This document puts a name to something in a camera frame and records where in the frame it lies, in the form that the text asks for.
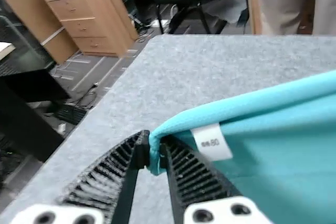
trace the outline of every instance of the beige trousers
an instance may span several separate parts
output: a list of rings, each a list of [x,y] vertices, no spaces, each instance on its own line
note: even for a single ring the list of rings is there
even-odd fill
[[[262,33],[296,34],[305,0],[259,0]],[[316,0],[314,35],[336,35],[336,0]]]

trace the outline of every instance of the drawer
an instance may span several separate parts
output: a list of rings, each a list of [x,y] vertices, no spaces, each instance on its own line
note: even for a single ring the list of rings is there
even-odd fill
[[[73,38],[73,40],[83,52],[113,53],[107,38]]]
[[[62,21],[71,37],[105,37],[95,18]]]
[[[56,0],[48,3],[60,21],[94,17],[85,0]]]

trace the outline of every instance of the wooden panel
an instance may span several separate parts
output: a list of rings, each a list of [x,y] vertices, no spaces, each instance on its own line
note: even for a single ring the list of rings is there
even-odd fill
[[[126,26],[123,20],[127,20],[127,11],[122,0],[86,0],[94,17],[106,34],[113,52],[123,55],[134,43],[137,34],[131,27],[131,21]]]
[[[71,37],[105,37],[95,18],[63,21]]]
[[[6,1],[40,42],[62,27],[44,0]]]
[[[118,57],[118,55],[114,52],[82,52],[87,56],[110,56],[110,57]]]
[[[250,14],[250,25],[252,34],[261,34],[261,19],[259,0],[248,0],[248,9]]]
[[[94,17],[85,0],[56,0],[49,5],[60,21]]]
[[[46,43],[44,47],[58,64],[62,64],[78,51],[78,47],[65,30]]]
[[[109,52],[113,53],[107,38],[73,38],[83,52]]]
[[[128,11],[123,3],[122,0],[111,0],[115,7],[115,11],[119,15],[122,23],[126,27],[127,31],[129,32],[132,39],[136,40],[138,38],[138,33],[134,29],[134,26],[130,22],[130,18],[128,17]]]

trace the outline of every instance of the desk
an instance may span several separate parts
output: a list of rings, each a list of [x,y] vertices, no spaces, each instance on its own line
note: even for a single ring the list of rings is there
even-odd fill
[[[336,38],[156,36],[101,102],[1,214],[51,204],[83,169],[122,139],[215,100],[336,68]],[[172,224],[167,178],[139,172],[130,224]]]
[[[0,60],[4,59],[15,49],[13,44],[7,42],[0,42]]]
[[[16,50],[0,60],[0,131],[18,148],[44,162],[64,139],[26,101],[68,95],[46,69],[23,72],[17,57],[12,57]]]

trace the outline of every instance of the screw hole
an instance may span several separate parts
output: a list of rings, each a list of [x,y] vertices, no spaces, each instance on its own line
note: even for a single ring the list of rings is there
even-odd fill
[[[91,215],[82,215],[75,220],[74,224],[94,224],[94,220]]]
[[[233,205],[231,211],[234,215],[249,215],[251,213],[248,207],[240,204]]]
[[[44,212],[36,217],[34,224],[52,224],[55,220],[53,212]]]
[[[194,212],[193,219],[195,222],[209,222],[214,219],[214,216],[208,210],[199,209]]]

